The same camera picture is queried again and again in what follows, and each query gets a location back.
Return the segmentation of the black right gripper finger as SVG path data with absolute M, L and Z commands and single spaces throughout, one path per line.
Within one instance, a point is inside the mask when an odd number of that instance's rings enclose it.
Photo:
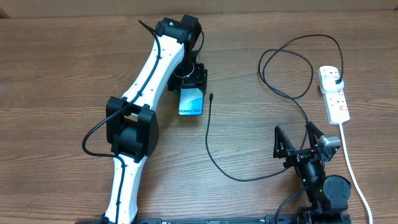
M 284 133 L 280 126 L 276 126 L 274 128 L 275 133 L 275 143 L 274 143 L 274 152 L 273 158 L 285 158 L 289 157 L 292 151 L 295 151 L 295 148 L 287 135 Z
M 306 129 L 308 133 L 308 139 L 310 142 L 310 147 L 312 149 L 318 149 L 318 141 L 324 135 L 311 121 L 306 124 Z

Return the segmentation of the blue Samsung Galaxy smartphone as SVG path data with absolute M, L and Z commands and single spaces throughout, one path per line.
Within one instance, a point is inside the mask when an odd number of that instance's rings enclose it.
M 181 89 L 178 114 L 180 116 L 201 116 L 204 93 L 199 88 Z

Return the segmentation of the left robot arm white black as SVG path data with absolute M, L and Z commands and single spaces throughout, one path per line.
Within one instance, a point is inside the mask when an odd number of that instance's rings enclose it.
M 164 90 L 180 97 L 180 116 L 201 116 L 208 71 L 194 49 L 204 38 L 198 18 L 164 18 L 150 32 L 154 44 L 141 72 L 120 98 L 106 105 L 106 140 L 114 157 L 111 200 L 100 223 L 134 223 L 142 170 L 159 140 L 155 113 Z

